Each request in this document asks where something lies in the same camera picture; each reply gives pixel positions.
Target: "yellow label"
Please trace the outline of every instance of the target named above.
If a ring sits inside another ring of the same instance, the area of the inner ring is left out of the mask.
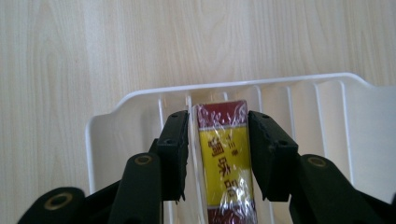
[[[253,199],[247,126],[199,132],[209,206]]]

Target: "white tray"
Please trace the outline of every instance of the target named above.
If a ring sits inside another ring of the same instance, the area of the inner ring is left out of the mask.
[[[191,113],[199,103],[245,99],[249,110],[272,116],[299,144],[300,154],[325,156],[355,188],[390,203],[396,191],[395,97],[396,86],[375,87],[349,73],[132,92],[112,113],[87,125],[90,191],[119,180],[126,161],[149,150],[170,114]],[[189,125],[193,132],[192,119]],[[189,149],[186,202],[165,203],[165,223],[205,223],[202,170],[191,139]],[[263,202],[254,185],[259,223],[290,223],[288,205]]]

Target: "red and yellow package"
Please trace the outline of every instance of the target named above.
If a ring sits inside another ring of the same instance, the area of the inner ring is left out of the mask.
[[[246,101],[196,107],[210,224],[257,223]]]

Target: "plastic wrap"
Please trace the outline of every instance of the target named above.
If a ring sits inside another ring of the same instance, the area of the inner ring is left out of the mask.
[[[195,107],[210,224],[257,223],[246,101]]]

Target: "light wood grain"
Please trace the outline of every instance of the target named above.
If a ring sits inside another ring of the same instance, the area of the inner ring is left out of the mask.
[[[0,0],[0,223],[88,192],[84,128],[131,91],[352,72],[396,85],[396,1]]]

